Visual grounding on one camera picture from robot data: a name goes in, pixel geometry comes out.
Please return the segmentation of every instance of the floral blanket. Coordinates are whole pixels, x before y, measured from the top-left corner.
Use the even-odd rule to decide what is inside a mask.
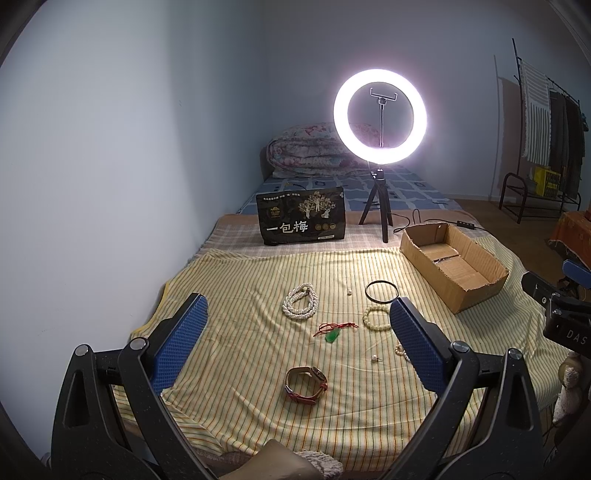
[[[379,145],[379,132],[371,125],[353,124],[351,130],[364,144]],[[267,161],[275,168],[276,179],[361,175],[368,171],[368,163],[341,142],[334,123],[288,128],[267,146]]]

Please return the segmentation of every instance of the cardboard box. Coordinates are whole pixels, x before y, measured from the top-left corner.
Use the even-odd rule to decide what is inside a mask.
[[[447,223],[407,227],[400,251],[453,313],[499,293],[509,275],[490,252]]]

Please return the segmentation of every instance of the pearl bracelet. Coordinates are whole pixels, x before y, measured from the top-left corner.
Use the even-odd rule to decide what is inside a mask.
[[[370,330],[374,330],[376,332],[385,332],[386,330],[390,330],[392,326],[389,323],[384,323],[383,325],[372,325],[369,321],[369,314],[371,312],[385,312],[388,315],[390,314],[390,308],[386,306],[369,306],[365,309],[363,313],[363,324]]]

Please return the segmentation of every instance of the blue clamp pad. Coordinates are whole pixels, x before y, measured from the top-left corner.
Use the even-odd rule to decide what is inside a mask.
[[[562,264],[562,273],[583,288],[591,288],[591,272],[584,265],[565,260]]]
[[[441,395],[453,369],[450,341],[435,325],[426,321],[406,298],[394,300],[390,325],[426,390]]]
[[[206,324],[207,300],[204,296],[197,295],[181,314],[154,357],[151,384],[156,395],[173,386]]]

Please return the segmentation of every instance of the red string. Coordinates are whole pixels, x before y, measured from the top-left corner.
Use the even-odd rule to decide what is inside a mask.
[[[318,327],[318,331],[314,334],[314,336],[320,335],[321,333],[331,332],[335,328],[345,328],[345,327],[359,328],[359,325],[355,325],[353,322],[347,322],[347,323],[321,323],[320,326]]]

